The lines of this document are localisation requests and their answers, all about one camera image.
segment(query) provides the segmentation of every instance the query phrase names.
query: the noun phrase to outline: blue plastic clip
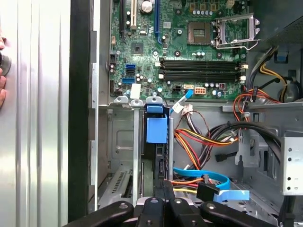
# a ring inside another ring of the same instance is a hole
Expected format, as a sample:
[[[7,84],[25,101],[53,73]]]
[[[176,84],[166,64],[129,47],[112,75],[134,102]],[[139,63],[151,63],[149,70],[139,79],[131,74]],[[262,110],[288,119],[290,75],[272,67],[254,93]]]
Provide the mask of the blue plastic clip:
[[[250,192],[248,190],[221,190],[218,195],[214,195],[215,202],[224,200],[250,200]]]
[[[216,185],[216,187],[219,188],[220,190],[230,190],[231,188],[230,179],[223,174],[204,171],[204,170],[184,170],[178,168],[174,168],[174,171],[181,176],[201,177],[202,175],[207,174],[209,178],[221,182],[221,184]]]

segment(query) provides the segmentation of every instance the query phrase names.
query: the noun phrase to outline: cable connector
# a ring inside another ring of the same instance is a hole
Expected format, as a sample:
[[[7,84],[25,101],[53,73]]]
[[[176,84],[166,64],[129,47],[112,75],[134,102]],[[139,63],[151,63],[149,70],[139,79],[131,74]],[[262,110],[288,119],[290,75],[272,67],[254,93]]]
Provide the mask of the cable connector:
[[[237,152],[233,152],[233,153],[230,153],[230,154],[218,154],[218,155],[215,155],[215,158],[216,158],[216,162],[223,162],[228,157],[233,157],[233,156],[236,156],[236,155],[237,155]]]
[[[191,104],[187,104],[187,105],[185,105],[184,106],[184,108],[183,108],[183,110],[182,110],[182,116],[183,115],[185,115],[185,114],[187,114],[187,113],[189,113],[189,114],[193,114],[193,105],[191,105]]]

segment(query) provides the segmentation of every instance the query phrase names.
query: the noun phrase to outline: yellow wire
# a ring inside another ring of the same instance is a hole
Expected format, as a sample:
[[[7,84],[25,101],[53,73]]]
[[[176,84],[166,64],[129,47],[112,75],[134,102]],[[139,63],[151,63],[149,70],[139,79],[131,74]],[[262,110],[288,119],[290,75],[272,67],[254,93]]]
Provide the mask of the yellow wire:
[[[184,139],[183,139],[180,135],[178,135],[177,133],[175,133],[175,136],[176,136],[176,138],[178,138],[178,140],[180,141],[180,143],[183,145],[183,149],[187,152],[189,158],[191,159],[191,161],[193,162],[193,164],[195,165],[195,167],[196,167],[197,169],[200,169],[200,168],[198,167],[198,164],[195,162],[195,159],[194,159],[193,155],[191,154],[191,152],[190,152],[190,150],[189,150],[189,147],[188,147],[188,146],[186,145],[186,143],[184,142]]]
[[[188,130],[188,129],[180,129],[180,130],[186,131],[186,132],[188,132],[188,133],[190,133],[190,134],[192,134],[192,135],[195,135],[196,137],[198,137],[198,138],[200,138],[200,139],[202,139],[202,140],[206,140],[206,141],[208,141],[208,142],[211,142],[211,143],[214,143],[214,144],[217,144],[217,145],[230,145],[230,144],[232,144],[232,142],[217,142],[217,141],[215,141],[215,140],[211,140],[211,139],[209,139],[209,138],[206,138],[206,137],[204,137],[204,136],[201,136],[201,135],[199,135],[199,134],[196,134],[196,133],[194,133],[193,131],[190,131],[190,130]]]
[[[285,81],[284,78],[282,78],[281,75],[279,75],[278,73],[272,71],[272,70],[269,70],[267,68],[265,68],[265,64],[263,64],[260,68],[260,72],[263,73],[263,74],[267,74],[267,75],[270,75],[270,76],[276,76],[277,78],[279,78],[281,81],[283,81],[284,83],[284,88],[283,88],[283,91],[282,91],[282,94],[281,94],[281,102],[284,102],[284,96],[285,96],[285,93],[287,91],[287,82]]]
[[[197,194],[197,191],[183,188],[174,188],[174,192],[189,192],[193,194]]]

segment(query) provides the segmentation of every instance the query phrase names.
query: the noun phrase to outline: black connector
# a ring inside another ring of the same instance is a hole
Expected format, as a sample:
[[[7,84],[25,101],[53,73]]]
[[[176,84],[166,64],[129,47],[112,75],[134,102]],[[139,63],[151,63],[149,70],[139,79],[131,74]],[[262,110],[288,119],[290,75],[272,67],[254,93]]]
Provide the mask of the black connector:
[[[237,155],[237,152],[233,152],[233,153],[230,153],[230,154],[218,154],[218,155],[215,155],[215,158],[216,158],[217,162],[223,162],[228,157],[233,157],[233,156],[236,156],[236,155]]]

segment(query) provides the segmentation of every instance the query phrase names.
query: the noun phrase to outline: pci slot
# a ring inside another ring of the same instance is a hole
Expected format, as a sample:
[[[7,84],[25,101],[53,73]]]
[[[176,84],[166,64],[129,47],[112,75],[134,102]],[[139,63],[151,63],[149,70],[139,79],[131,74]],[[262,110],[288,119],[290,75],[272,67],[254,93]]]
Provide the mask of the pci slot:
[[[137,29],[137,0],[131,0],[131,30]]]

